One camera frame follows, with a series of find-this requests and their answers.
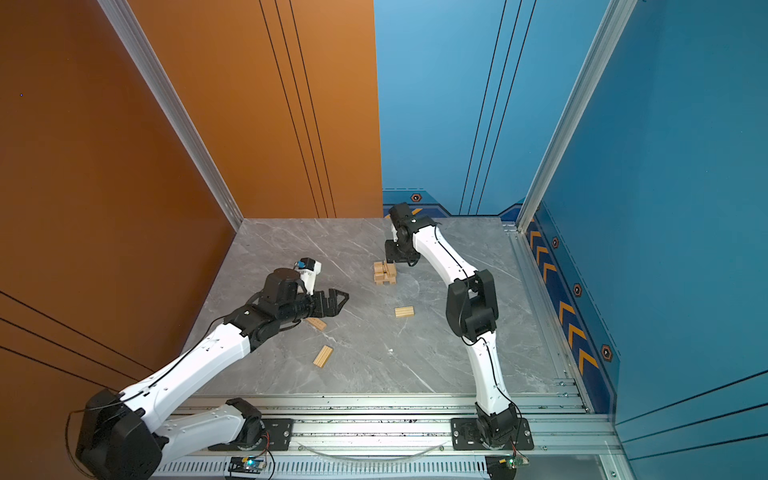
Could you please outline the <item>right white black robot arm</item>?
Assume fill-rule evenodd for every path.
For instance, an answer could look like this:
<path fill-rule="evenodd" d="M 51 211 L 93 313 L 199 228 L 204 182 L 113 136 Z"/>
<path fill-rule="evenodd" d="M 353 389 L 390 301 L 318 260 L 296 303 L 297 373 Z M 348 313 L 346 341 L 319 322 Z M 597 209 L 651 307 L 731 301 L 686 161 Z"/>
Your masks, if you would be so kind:
<path fill-rule="evenodd" d="M 506 388 L 497 351 L 498 298 L 492 273 L 466 261 L 442 234 L 439 223 L 418 216 L 406 203 L 389 209 L 393 238 L 385 242 L 390 263 L 425 259 L 447 287 L 445 317 L 465 345 L 475 380 L 481 441 L 500 449 L 521 427 L 522 414 Z"/>

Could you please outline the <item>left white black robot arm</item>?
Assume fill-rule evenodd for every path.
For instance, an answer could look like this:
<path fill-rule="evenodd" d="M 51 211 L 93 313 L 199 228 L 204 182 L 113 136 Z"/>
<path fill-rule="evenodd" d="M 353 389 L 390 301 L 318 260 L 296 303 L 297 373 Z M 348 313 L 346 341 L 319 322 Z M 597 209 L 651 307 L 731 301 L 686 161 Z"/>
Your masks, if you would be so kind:
<path fill-rule="evenodd" d="M 95 479 L 148 479 L 172 461 L 215 445 L 254 447 L 261 412 L 233 398 L 208 413 L 181 420 L 172 414 L 230 365 L 308 318 L 337 316 L 350 296 L 315 290 L 320 263 L 301 259 L 278 268 L 243 305 L 215 319 L 193 347 L 145 379 L 114 393 L 103 390 L 81 410 L 77 443 L 68 450 Z"/>

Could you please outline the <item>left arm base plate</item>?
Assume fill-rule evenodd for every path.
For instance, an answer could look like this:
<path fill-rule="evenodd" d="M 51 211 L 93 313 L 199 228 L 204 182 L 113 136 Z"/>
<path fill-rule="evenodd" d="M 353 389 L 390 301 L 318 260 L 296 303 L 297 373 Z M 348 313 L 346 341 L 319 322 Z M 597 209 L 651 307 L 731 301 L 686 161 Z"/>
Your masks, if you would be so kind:
<path fill-rule="evenodd" d="M 208 447 L 209 451 L 287 451 L 294 421 L 290 418 L 249 420 L 238 436 L 229 443 Z"/>

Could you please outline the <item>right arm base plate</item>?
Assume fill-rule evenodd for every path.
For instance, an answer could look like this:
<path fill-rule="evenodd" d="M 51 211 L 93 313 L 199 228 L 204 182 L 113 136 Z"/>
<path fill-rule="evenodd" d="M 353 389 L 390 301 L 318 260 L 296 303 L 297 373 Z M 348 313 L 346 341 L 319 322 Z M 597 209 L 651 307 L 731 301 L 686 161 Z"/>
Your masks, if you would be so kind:
<path fill-rule="evenodd" d="M 514 450 L 535 449 L 532 430 L 527 419 L 522 418 L 510 434 L 503 437 L 504 443 L 492 446 L 482 440 L 477 421 L 474 418 L 452 418 L 450 420 L 452 448 L 455 451 L 469 450 Z"/>

